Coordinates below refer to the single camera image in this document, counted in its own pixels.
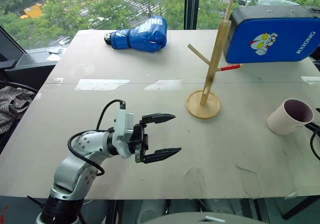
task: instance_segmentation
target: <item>white table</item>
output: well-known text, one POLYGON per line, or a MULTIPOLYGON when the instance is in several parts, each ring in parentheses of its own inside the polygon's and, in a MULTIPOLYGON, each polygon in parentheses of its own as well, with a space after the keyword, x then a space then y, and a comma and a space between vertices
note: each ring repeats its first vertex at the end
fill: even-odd
MULTIPOLYGON (((320 107, 319 85, 301 80, 319 75, 308 58, 248 63, 217 73, 212 91, 222 109, 213 119, 199 120, 188 113, 185 101, 203 88, 208 66, 187 45, 210 58, 217 31, 168 31, 167 47, 157 53, 114 50, 104 43, 105 33, 79 31, 40 89, 0 156, 0 195, 46 198, 57 166, 68 155, 69 137, 93 129, 104 105, 116 98, 126 101, 136 123, 146 114, 176 115, 148 125, 149 153, 169 147, 182 151, 150 164, 119 156, 104 161, 106 174, 95 180, 88 199, 320 194, 320 162, 309 147, 312 132, 301 128, 279 136, 266 125, 268 115, 287 98, 320 107), (129 82, 115 90, 75 90, 80 79, 129 82), (180 81, 150 88, 157 80, 180 81)), ((113 125, 117 108, 108 109, 101 128, 113 125)), ((320 123, 320 114, 314 114, 320 123)), ((318 142, 315 146, 320 152, 318 142)))

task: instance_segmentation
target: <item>crosswalk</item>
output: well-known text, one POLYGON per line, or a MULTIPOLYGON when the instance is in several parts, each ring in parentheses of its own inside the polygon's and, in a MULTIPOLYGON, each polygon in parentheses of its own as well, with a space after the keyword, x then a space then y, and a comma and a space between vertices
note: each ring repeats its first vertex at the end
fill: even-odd
MULTIPOLYGON (((135 2, 134 0, 123 0, 123 1, 139 7, 138 14, 135 15, 136 17, 140 16, 142 13, 146 13, 148 11, 147 3, 143 3, 142 5, 140 5, 138 2, 135 2)), ((157 8, 159 8, 159 6, 160 6, 160 4, 156 3, 154 6, 153 5, 150 6, 150 10, 152 12, 154 12, 157 8)))

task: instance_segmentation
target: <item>plaid cloth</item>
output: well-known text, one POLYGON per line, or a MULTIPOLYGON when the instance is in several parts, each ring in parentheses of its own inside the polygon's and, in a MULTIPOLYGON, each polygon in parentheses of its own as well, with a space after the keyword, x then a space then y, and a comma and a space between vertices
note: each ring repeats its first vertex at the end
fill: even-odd
POLYGON ((22 118, 34 96, 31 91, 12 86, 0 89, 0 135, 22 118))

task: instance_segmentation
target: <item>round wooden base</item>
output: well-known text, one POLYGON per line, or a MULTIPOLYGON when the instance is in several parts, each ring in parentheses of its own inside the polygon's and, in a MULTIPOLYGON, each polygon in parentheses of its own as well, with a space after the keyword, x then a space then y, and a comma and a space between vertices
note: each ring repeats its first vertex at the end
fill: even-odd
POLYGON ((217 115, 221 109, 219 98, 213 93, 209 92, 208 99, 205 105, 200 105, 202 96, 202 89, 195 90, 186 99, 186 108, 189 113, 199 119, 210 119, 217 115))

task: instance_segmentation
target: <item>cartoon sticker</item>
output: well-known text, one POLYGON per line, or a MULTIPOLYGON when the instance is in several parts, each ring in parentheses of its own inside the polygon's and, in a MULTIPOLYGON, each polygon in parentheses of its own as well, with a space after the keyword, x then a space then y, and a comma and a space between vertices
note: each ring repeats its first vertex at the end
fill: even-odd
POLYGON ((255 53, 259 56, 262 56, 267 53, 268 48, 271 47, 276 41, 276 33, 263 33, 258 35, 253 41, 250 42, 251 48, 255 49, 255 53))

